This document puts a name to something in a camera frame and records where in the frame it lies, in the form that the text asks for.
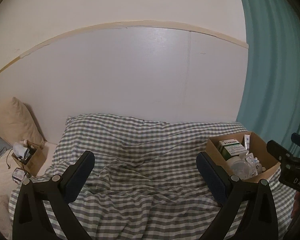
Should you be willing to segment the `beige pillow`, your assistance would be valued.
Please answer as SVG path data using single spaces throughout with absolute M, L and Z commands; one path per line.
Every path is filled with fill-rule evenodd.
M 44 143 L 30 111 L 16 97 L 0 103 L 0 137 L 10 145 L 24 140 L 39 146 Z

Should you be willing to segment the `teal curtain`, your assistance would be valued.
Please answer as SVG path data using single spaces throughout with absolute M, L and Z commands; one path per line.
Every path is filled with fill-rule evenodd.
M 300 18 L 287 0 L 242 0 L 248 67 L 237 121 L 300 158 Z

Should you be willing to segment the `small cardboard box left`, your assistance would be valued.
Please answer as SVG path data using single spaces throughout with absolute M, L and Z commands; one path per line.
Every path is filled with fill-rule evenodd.
M 46 161 L 46 154 L 42 146 L 27 140 L 14 143 L 12 158 L 21 169 L 32 176 L 37 176 Z

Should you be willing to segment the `green white medicine box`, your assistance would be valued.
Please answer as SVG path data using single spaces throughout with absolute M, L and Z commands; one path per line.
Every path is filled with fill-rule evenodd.
M 217 150 L 225 160 L 247 153 L 245 147 L 237 139 L 220 140 Z

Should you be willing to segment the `cream quilted headboard cushion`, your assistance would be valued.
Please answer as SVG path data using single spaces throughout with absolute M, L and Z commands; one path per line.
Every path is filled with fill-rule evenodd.
M 6 239 L 12 239 L 12 222 L 8 212 L 8 201 L 11 192 L 18 186 L 12 179 L 13 171 L 18 167 L 12 159 L 12 149 L 0 157 L 0 232 Z

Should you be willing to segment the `clear blue plastic packet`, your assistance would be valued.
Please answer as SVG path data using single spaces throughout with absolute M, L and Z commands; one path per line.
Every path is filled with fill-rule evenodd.
M 231 157 L 226 161 L 232 172 L 242 180 L 250 179 L 258 175 L 256 160 L 253 153 Z

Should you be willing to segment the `small white blue toy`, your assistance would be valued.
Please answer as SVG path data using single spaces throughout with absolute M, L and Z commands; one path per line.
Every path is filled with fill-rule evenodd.
M 254 164 L 257 170 L 257 174 L 262 174 L 266 170 L 266 168 L 260 163 L 257 157 L 254 158 Z

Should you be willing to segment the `grey white checked blanket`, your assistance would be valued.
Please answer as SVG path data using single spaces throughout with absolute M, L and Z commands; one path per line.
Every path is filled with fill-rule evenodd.
M 51 165 L 30 183 L 63 174 L 90 151 L 94 168 L 69 206 L 92 239 L 199 239 L 221 207 L 196 157 L 211 137 L 240 132 L 238 122 L 81 114 L 67 118 Z

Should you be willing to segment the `white ointment tube box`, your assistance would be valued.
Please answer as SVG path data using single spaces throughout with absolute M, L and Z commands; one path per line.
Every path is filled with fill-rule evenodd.
M 249 134 L 244 135 L 244 137 L 243 137 L 243 146 L 249 152 L 249 149 L 250 149 L 250 135 Z

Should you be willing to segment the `brown cardboard box right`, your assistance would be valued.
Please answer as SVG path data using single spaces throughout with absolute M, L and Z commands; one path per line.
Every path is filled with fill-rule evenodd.
M 214 161 L 214 163 L 218 166 L 221 166 L 228 175 L 234 175 L 234 172 L 226 163 L 226 160 L 217 150 L 217 145 L 220 140 L 226 139 L 237 139 L 239 142 L 242 142 L 245 134 L 250 135 L 249 152 L 252 152 L 254 156 L 258 158 L 262 166 L 266 168 L 266 170 L 263 173 L 256 175 L 252 178 L 246 179 L 245 181 L 257 183 L 260 179 L 268 180 L 278 170 L 280 163 L 267 152 L 266 143 L 254 132 L 239 132 L 210 137 L 207 141 L 205 151 L 207 152 L 209 157 Z

